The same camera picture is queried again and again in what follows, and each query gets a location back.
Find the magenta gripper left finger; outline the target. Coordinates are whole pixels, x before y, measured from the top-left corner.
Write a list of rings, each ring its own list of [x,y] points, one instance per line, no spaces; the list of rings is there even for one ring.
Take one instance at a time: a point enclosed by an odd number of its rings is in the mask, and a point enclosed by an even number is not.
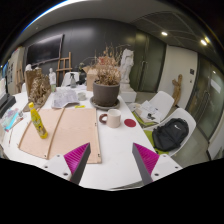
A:
[[[76,185],[79,184],[90,153],[90,144],[86,143],[64,155],[64,159],[72,174],[72,177],[70,179],[72,183]]]

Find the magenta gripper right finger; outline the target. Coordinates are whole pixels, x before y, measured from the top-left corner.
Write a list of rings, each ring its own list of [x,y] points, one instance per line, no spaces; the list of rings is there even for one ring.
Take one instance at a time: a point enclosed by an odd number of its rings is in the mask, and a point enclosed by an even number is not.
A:
[[[147,185],[152,183],[153,179],[151,174],[156,163],[158,162],[159,155],[137,143],[133,144],[132,153],[139,169],[143,184]]]

